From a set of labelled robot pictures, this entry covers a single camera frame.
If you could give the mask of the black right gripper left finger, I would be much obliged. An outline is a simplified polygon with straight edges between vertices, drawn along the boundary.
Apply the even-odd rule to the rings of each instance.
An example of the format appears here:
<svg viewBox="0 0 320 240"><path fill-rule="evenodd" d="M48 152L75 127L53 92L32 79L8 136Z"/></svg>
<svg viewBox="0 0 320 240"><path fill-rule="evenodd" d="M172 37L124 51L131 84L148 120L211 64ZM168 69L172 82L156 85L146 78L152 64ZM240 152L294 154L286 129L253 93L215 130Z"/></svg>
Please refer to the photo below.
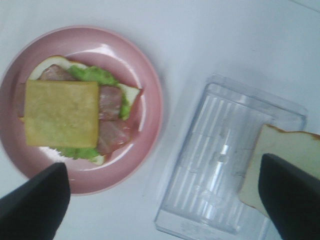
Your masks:
<svg viewBox="0 0 320 240"><path fill-rule="evenodd" d="M52 240L70 198L66 165L54 163L0 199L0 238Z"/></svg>

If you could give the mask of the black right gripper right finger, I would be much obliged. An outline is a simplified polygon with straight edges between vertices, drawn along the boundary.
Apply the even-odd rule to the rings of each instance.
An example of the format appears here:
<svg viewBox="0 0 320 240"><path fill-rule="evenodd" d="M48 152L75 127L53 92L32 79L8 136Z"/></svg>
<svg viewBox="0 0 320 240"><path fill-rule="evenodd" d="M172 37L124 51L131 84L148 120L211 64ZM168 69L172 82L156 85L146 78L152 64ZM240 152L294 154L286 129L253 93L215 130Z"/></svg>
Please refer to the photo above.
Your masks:
<svg viewBox="0 0 320 240"><path fill-rule="evenodd" d="M258 194L284 240L320 238L320 181L271 153L261 157Z"/></svg>

